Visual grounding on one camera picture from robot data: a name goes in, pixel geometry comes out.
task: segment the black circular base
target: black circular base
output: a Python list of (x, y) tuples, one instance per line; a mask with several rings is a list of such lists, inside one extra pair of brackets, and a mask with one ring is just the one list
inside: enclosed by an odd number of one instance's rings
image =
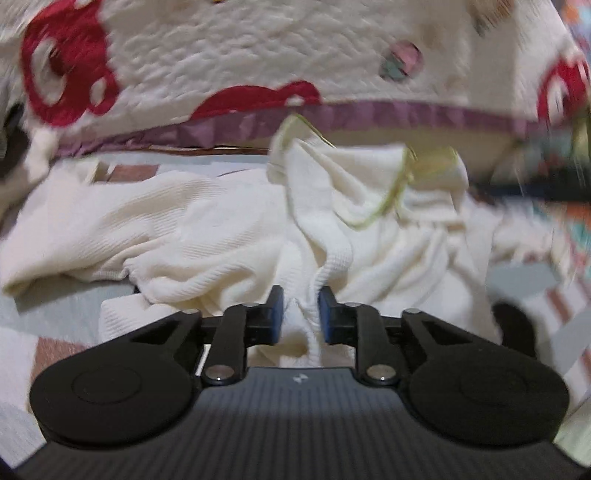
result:
[(193, 379), (161, 348), (121, 343), (45, 370), (30, 403), (46, 435), (62, 443), (112, 446), (165, 429), (189, 407)]
[(558, 374), (509, 349), (456, 345), (413, 373), (410, 401), (436, 430), (477, 445), (515, 446), (556, 433), (569, 405)]

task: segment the purple trim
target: purple trim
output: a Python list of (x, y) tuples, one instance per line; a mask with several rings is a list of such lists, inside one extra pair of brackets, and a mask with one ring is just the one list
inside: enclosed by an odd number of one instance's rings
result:
[(151, 145), (180, 148), (231, 145), (271, 137), (292, 112), (301, 113), (322, 132), (431, 126), (507, 132), (524, 137), (531, 132), (546, 129), (545, 125), (526, 119), (454, 106), (422, 102), (363, 101), (227, 113), (100, 140), (61, 145), (58, 154), (76, 157), (98, 151), (141, 150)]

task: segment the metal pivot screw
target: metal pivot screw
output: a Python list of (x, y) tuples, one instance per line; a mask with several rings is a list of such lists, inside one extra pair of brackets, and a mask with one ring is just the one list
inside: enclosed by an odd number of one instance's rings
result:
[(227, 365), (212, 365), (205, 370), (205, 375), (211, 380), (223, 381), (234, 375), (234, 369)]
[(380, 382), (385, 382), (391, 380), (396, 376), (396, 370), (393, 369), (389, 365), (372, 365), (366, 371), (369, 378), (373, 378), (374, 380), (378, 380)]

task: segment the quilted blanket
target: quilted blanket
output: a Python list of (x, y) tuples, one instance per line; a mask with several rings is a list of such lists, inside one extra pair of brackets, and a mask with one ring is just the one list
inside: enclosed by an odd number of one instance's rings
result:
[(323, 129), (524, 132), (571, 111), (589, 84), (551, 0), (0, 0), (0, 11), (12, 95), (78, 143), (181, 124), (163, 143), (207, 147), (271, 135), (292, 109)]

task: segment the fabric fold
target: fabric fold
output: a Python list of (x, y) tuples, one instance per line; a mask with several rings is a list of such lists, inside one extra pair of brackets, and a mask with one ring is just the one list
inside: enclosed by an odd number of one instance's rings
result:
[[(155, 320), (144, 312), (169, 312), (150, 304), (221, 314), (264, 301), (279, 284), (280, 344), (256, 352), (281, 367), (352, 362), (350, 349), (323, 342), (316, 298), (325, 284), (339, 301), (387, 316), (421, 308), (498, 341), (483, 286), (489, 261), (547, 254), (551, 228), (512, 235), (518, 220), (466, 194), (455, 152), (416, 153), (408, 168), (409, 152), (399, 144), (335, 147), (295, 116), (274, 137), (266, 172), (211, 179), (172, 171), (109, 184), (89, 181), (96, 165), (62, 164), (0, 245), (0, 286), (16, 292), (59, 273), (128, 276), (143, 297), (103, 304), (107, 340)], [(401, 176), (404, 188), (392, 195)]]

